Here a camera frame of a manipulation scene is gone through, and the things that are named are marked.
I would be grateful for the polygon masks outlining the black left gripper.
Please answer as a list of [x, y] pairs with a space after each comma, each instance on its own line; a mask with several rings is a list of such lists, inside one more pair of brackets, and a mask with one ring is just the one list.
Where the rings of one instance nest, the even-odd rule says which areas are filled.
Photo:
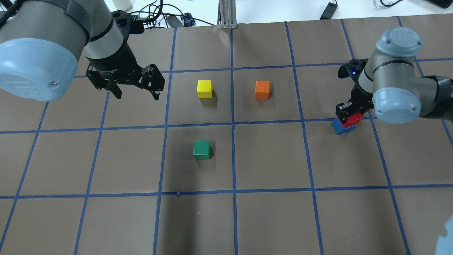
[[86, 76], [96, 89], [107, 89], [117, 100], [122, 97], [122, 90], [117, 84], [134, 85], [145, 89], [158, 101], [165, 88], [165, 78], [155, 64], [142, 68], [135, 61], [111, 62], [89, 60]]

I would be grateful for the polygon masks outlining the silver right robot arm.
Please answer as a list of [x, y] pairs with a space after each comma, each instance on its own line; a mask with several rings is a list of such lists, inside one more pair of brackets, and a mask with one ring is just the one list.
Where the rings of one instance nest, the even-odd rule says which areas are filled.
[[338, 69], [353, 81], [336, 107], [338, 135], [369, 113], [403, 248], [411, 255], [452, 254], [452, 79], [423, 74], [421, 36], [385, 31], [369, 58]]

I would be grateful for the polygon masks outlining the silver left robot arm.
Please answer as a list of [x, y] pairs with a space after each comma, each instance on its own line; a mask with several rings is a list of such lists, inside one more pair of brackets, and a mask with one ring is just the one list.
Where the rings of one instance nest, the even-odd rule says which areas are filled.
[[156, 65], [138, 65], [128, 38], [142, 34], [143, 19], [111, 12], [103, 0], [16, 0], [1, 17], [1, 89], [36, 101], [60, 99], [78, 61], [99, 90], [122, 96], [119, 85], [145, 89], [155, 100], [165, 87]]

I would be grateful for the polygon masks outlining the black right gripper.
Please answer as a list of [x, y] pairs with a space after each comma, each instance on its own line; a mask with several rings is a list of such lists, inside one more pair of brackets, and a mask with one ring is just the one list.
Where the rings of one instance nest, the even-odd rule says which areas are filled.
[[351, 90], [351, 97], [347, 103], [339, 103], [336, 106], [336, 116], [341, 123], [345, 123], [354, 113], [365, 113], [375, 109], [372, 101], [373, 94], [365, 91], [358, 85]]

